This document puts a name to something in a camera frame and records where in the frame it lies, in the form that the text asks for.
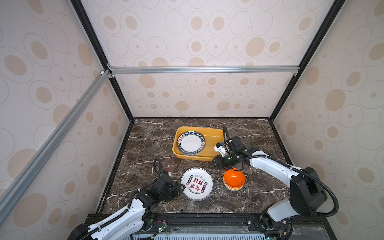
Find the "plate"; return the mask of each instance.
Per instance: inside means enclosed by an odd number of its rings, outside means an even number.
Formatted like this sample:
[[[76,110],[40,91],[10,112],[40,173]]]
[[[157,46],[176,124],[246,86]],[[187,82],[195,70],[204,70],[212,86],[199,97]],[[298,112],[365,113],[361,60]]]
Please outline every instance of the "plate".
[[[185,185],[183,194],[193,201],[208,198],[214,190],[214,179],[207,170],[201,167],[188,169],[180,182]]]
[[[204,150],[205,138],[196,131],[188,131],[179,136],[177,139],[177,148],[184,155],[198,155]]]

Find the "metal grille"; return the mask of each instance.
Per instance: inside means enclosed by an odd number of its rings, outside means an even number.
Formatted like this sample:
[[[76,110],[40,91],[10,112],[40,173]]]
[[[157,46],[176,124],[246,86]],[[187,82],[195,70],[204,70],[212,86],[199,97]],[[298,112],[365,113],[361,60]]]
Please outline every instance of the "metal grille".
[[[135,235],[134,240],[149,236],[150,235]],[[266,238],[262,233],[204,234],[204,236],[196,236],[196,234],[174,234],[171,236],[157,235],[154,240],[266,240]]]

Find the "plate with dark green rim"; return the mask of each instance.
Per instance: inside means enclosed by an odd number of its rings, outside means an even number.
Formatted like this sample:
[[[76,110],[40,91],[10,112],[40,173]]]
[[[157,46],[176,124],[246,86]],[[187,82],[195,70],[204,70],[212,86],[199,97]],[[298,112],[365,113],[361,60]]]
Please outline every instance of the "plate with dark green rim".
[[[205,148],[205,138],[196,131],[185,132],[177,139],[177,148],[184,155],[198,155]]]

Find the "silver horizontal rail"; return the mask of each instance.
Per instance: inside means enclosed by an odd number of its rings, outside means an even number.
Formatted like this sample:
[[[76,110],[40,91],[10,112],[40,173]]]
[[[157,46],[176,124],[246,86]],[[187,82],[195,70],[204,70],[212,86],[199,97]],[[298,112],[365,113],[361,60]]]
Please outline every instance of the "silver horizontal rail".
[[[132,73],[297,73],[299,66],[201,66],[201,67],[116,67],[113,74]]]
[[[71,130],[84,109],[91,102],[104,80],[109,76],[109,70],[104,70],[104,73],[93,81],[79,101],[73,106],[67,116],[62,120],[59,126],[57,126],[43,146],[34,155],[32,160],[4,193],[0,200],[0,226],[4,223],[5,219],[27,191],[28,187],[32,184],[33,180],[52,156],[63,138]]]

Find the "brown marble surface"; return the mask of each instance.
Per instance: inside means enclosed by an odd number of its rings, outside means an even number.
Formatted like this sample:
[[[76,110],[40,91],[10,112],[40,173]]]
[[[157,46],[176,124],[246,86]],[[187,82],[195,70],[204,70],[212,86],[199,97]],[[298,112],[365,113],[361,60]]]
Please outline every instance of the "brown marble surface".
[[[194,202],[180,195],[159,204],[154,213],[252,213],[261,212],[271,203],[289,196],[289,189],[269,174],[245,167],[245,185],[239,191],[229,191],[223,184],[224,171],[208,169],[205,161],[178,159],[172,152],[177,128],[181,126],[222,128],[230,136],[238,135],[245,146],[257,146],[265,153],[285,161],[271,126],[264,119],[137,119],[124,150],[103,212],[111,214],[125,206],[132,192],[151,182],[156,173],[152,162],[156,157],[175,160],[172,177],[180,180],[192,167],[208,170],[215,181],[211,196]]]

